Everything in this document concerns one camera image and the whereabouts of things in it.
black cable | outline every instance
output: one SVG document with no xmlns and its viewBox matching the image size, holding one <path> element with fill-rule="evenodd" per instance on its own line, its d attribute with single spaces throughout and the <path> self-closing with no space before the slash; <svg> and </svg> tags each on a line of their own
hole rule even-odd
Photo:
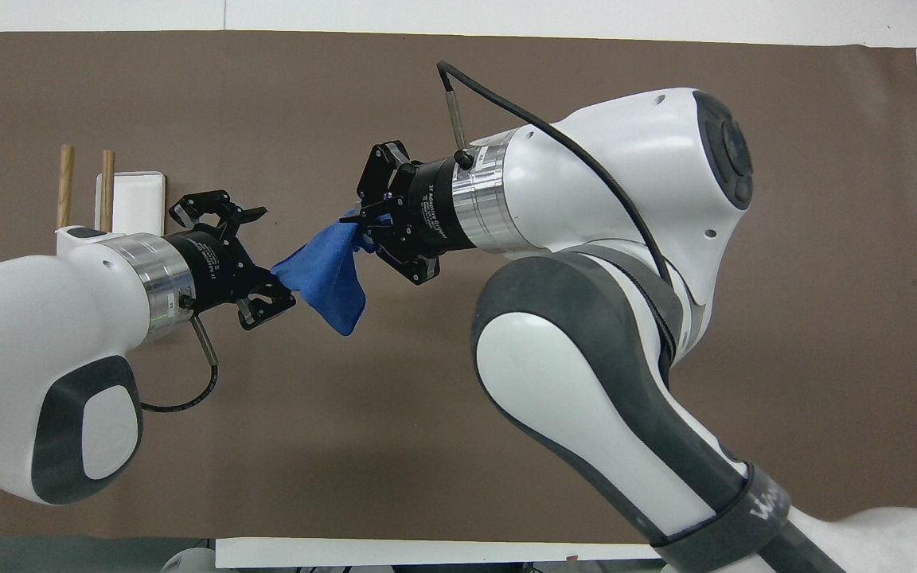
<svg viewBox="0 0 917 573">
<path fill-rule="evenodd" d="M 632 202 L 632 198 L 629 197 L 629 193 L 625 192 L 625 189 L 615 180 L 614 175 L 611 175 L 611 173 L 607 171 L 607 168 L 601 166 L 600 162 L 590 155 L 588 151 L 583 149 L 575 140 L 561 133 L 561 130 L 558 130 L 557 127 L 551 126 L 550 123 L 546 123 L 546 121 L 540 119 L 540 117 L 513 104 L 506 98 L 502 98 L 501 95 L 495 94 L 487 87 L 484 87 L 483 84 L 480 84 L 479 81 L 466 76 L 461 69 L 456 68 L 454 65 L 441 60 L 437 62 L 437 72 L 441 75 L 441 84 L 444 84 L 445 92 L 453 92 L 455 90 L 451 86 L 451 81 L 448 80 L 448 76 L 452 76 L 456 80 L 461 81 L 463 86 L 476 92 L 487 101 L 512 113 L 514 116 L 519 117 L 519 119 L 531 124 L 531 126 L 537 127 L 538 130 L 543 131 L 543 133 L 550 135 L 554 141 L 559 142 L 565 149 L 568 149 L 568 151 L 575 154 L 578 159 L 581 159 L 582 163 L 585 163 L 586 167 L 589 167 L 593 173 L 596 173 L 597 177 L 600 177 L 600 181 L 603 181 L 604 185 L 607 185 L 607 188 L 615 194 L 618 203 L 621 203 L 622 207 L 625 208 L 626 213 L 629 214 L 629 218 L 632 219 L 632 224 L 636 226 L 639 235 L 642 236 L 643 243 L 646 244 L 650 256 L 653 257 L 653 263 L 656 265 L 656 269 L 658 269 L 660 279 L 665 280 L 667 284 L 673 287 L 672 280 L 670 280 L 670 272 L 667 271 L 667 262 L 663 259 L 663 255 L 660 254 L 660 249 L 656 244 L 656 240 L 653 239 L 653 233 L 650 232 L 650 229 L 646 225 L 646 221 L 643 220 L 642 215 L 639 213 L 639 209 L 636 208 L 636 205 Z"/>
<path fill-rule="evenodd" d="M 211 381 L 208 382 L 207 388 L 204 388 L 203 392 L 200 392 L 200 395 L 197 398 L 190 400 L 189 402 L 180 403 L 176 406 L 155 406 L 153 403 L 141 402 L 142 409 L 147 410 L 148 412 L 160 412 L 162 414 L 170 414 L 172 412 L 181 412 L 183 410 L 189 410 L 190 407 L 197 406 L 198 403 L 204 402 L 204 398 L 207 398 L 208 394 L 211 394 L 215 384 L 218 384 L 218 365 L 211 365 Z"/>
</svg>

